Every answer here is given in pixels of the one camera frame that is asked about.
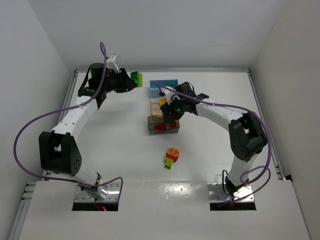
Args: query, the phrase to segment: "purple cable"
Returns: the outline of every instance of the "purple cable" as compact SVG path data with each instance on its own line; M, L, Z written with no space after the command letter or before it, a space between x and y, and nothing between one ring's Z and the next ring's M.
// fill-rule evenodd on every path
M121 187L120 187L120 192L119 192L119 197L118 197L118 201L120 199L120 195L121 195L121 191L122 191L122 186L123 186L123 178L122 177L117 177L117 178L114 178L110 181L107 181L107 182L104 182L102 184L97 184L97 185L92 185L92 184L87 184L87 183L84 183L84 182L77 182L75 180L71 180L71 179L64 179L64 178L59 178L59 177L49 177L49 176L42 176L42 175L39 175L39 174L36 174L34 172L31 172L29 171L28 169L26 169L22 164L21 162L19 161L18 159L18 155L17 155L17 144L18 144L18 139L20 137L20 135L22 134L22 132L32 123L34 123L35 121L39 120L39 119L42 119L46 116L49 116L49 115L52 115L52 114L56 114L56 113L61 113L63 111L67 111L67 110L72 110L72 109L76 109L76 108L80 108L82 106L85 106L86 104L90 103L92 100L94 100L96 98L96 96L99 94L99 91L103 85L103 82L104 82L104 79L105 79L105 76L106 76L106 68L107 68L107 52L106 52L106 47L104 45L103 42L100 42L100 49L101 49L101 52L103 54L103 72L102 72L102 77L101 77L101 81L100 81L100 84L99 84L99 87L98 89L95 91L94 95L88 100L88 101L85 101L84 103L81 103L79 105L75 105L75 106L70 106L70 107L66 107L66 108L62 108L62 109L59 109L59 110L55 110L55 111L51 111L51 112L48 112L48 113L45 113L43 115L40 115L34 119L32 119L31 121L29 121L26 125L24 125L21 130L18 132L18 134L16 135L15 137L15 140L14 140L14 144L13 144L13 156L14 156L14 159L16 161L16 163L19 165L19 167L25 171L27 174L30 174L34 177L37 177L37 178L42 178L42 179L46 179L46 180L59 180L59 181L65 181L65 182L72 182L72 183L77 183L79 185L82 185L82 186L85 186L85 187L101 187L101 186L104 186L104 185L107 185L109 183L112 183L114 182L115 180L118 180L120 179L121 180Z
M186 94L184 94L184 93L181 93L181 92L178 92L178 91L176 91L176 90L170 89L170 88L168 88L168 87L166 87L166 86L163 86L163 85L157 83L156 81L152 81L152 82L160 89L160 91L161 91L161 88L162 88L162 89L166 89L166 90L168 90L168 91L170 91L170 92L173 92L173 93L177 94L178 96L179 96L179 95L180 95L180 96L183 96L183 97L185 97L185 98L187 98L187 99L191 99L191 100L196 101L196 102L198 102L198 103L207 104L207 105L211 105L211 106L215 105L215 106L218 106L218 107L227 107L227 108L241 109L241 110L244 110L244 111L246 111L246 112L251 113L252 115L254 115L254 116L258 119L258 121L260 122L260 124L261 124L261 126L262 126L262 128L263 128L263 130L264 130L264 132L265 132L266 139L267 139L267 142L268 142L268 155L267 155L267 159L266 159L265 166L258 166L258 167L253 168L253 169L250 170L250 171L244 172L244 173L240 176L240 181L241 181L241 183L244 184L244 185L252 184L252 183L256 182L257 180L259 180L259 179L265 174L266 171L269 172L269 177L268 177L267 181L266 181L260 188L258 188L257 190L255 190L255 191L252 192L251 194L249 194L249 195L247 195L247 196L244 196L244 197L241 197L241 198L238 198L238 199L236 199L236 200L234 200L234 201L232 201L232 202L231 202L231 201L228 201L228 202L226 202L226 203L235 203L235 202L241 201L241 200L249 197L250 195L258 192L258 191L261 190L265 185L267 185L267 183L269 182L269 180L270 180L270 178L271 178L271 171L270 171L270 169L269 169L269 165L270 165L270 162L271 162L271 151L272 151L271 141L272 141L272 140L271 140L271 135L270 135L270 132L269 132L269 129L268 129L267 125L261 120L261 118L260 118L254 111L251 111L250 109L245 108L245 107L243 107L243 106L230 105L230 104L221 104L221 103L212 103L212 102L202 101L202 100L193 98L193 97L191 97L191 96L189 96L189 95L186 95ZM258 174L258 176L256 176L254 179L249 180L249 181L243 180L243 177L244 177L246 174L249 174L249 173L251 173L251 172L253 172L253 171L257 170L257 169L262 169L262 171Z

